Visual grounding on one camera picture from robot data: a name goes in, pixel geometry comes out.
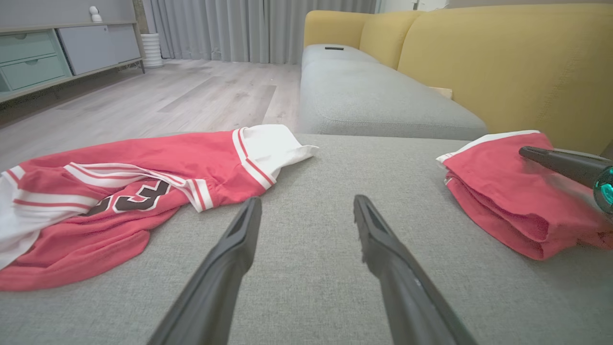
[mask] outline sofa armrest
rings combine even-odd
[[[311,44],[342,44],[360,48],[362,28],[372,14],[314,10],[305,19],[305,47]]]

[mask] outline shelf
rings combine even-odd
[[[43,25],[43,26],[21,26],[19,28],[0,28],[0,34],[5,33],[18,33],[20,31],[37,31],[37,30],[49,30],[58,28],[72,28],[75,26],[95,26],[95,25],[121,25],[121,24],[136,24],[135,20],[127,21],[88,21],[85,23],[74,24],[58,24],[58,25]]]
[[[83,73],[83,74],[79,74],[78,76],[72,76],[72,77],[66,77],[66,78],[60,78],[60,79],[53,79],[49,83],[42,83],[40,85],[36,85],[35,87],[25,88],[24,90],[17,90],[17,91],[13,91],[13,92],[0,92],[0,103],[6,102],[6,101],[8,101],[10,99],[13,99],[13,98],[17,98],[17,97],[21,97],[21,96],[27,95],[28,93],[32,93],[32,92],[35,92],[35,91],[43,90],[44,88],[48,88],[48,87],[52,87],[52,86],[59,85],[59,84],[62,84],[62,83],[70,82],[71,80],[79,79],[81,77],[90,76],[91,74],[96,74],[98,72],[108,71],[109,69],[113,69],[113,68],[122,67],[122,66],[125,66],[125,65],[128,65],[128,64],[132,64],[132,63],[138,62],[138,61],[140,61],[142,59],[143,58],[138,58],[138,59],[132,59],[132,60],[124,61],[122,63],[114,64],[112,66],[108,66],[108,67],[105,67],[105,68],[97,69],[95,71],[90,71],[90,72],[86,72],[86,73]]]

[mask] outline mint green drawer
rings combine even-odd
[[[64,75],[57,56],[10,64],[2,72],[13,90]]]
[[[0,36],[0,63],[55,52],[46,31]]]

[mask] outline folded red shorts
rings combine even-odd
[[[521,157],[523,146],[553,149],[544,134],[529,133],[447,155],[446,184],[466,214],[494,238],[535,260],[579,242],[613,248],[613,225],[586,202],[591,190]]]

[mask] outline gray fabric upholstery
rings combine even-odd
[[[378,281],[361,261],[356,193],[371,198],[479,344],[610,344],[613,251],[527,259],[478,228],[434,158],[463,141],[298,135],[318,156],[262,196],[254,264],[229,344],[391,344]],[[87,281],[0,292],[0,344],[145,344],[238,206],[183,207],[145,251]]]
[[[325,49],[326,47],[342,47],[344,50]],[[302,53],[302,70],[310,63],[319,60],[351,60],[379,63],[377,59],[365,52],[341,44],[311,44],[305,47]]]
[[[299,133],[473,140],[485,123],[382,64],[317,60],[300,84]]]

